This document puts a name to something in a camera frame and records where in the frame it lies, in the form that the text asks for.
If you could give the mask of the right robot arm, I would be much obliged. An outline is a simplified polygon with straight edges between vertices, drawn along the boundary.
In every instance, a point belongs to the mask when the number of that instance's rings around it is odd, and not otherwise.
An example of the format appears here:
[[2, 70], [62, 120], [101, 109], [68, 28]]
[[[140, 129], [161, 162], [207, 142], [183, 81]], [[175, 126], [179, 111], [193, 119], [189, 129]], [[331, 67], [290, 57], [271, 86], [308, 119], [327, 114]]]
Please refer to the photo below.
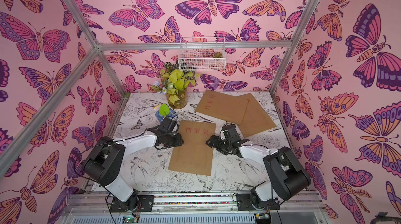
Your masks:
[[311, 178], [289, 147], [270, 149], [242, 139], [234, 124], [224, 126], [219, 136], [213, 135], [206, 145], [223, 155], [235, 155], [265, 166], [269, 181], [250, 190], [249, 202], [257, 210], [279, 210], [278, 199], [290, 200], [310, 186]]

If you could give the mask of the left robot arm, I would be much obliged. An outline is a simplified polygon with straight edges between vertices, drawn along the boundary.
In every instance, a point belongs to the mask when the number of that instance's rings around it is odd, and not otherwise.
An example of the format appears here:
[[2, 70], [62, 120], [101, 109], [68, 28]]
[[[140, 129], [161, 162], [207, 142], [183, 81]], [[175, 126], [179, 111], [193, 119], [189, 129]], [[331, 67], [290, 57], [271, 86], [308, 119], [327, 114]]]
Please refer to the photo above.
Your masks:
[[138, 191], [122, 176], [123, 162], [143, 149], [169, 149], [183, 144], [178, 122], [165, 118], [157, 126], [147, 128], [139, 135], [121, 139], [102, 137], [90, 150], [83, 170], [91, 180], [105, 188], [125, 211], [136, 211], [140, 208]]

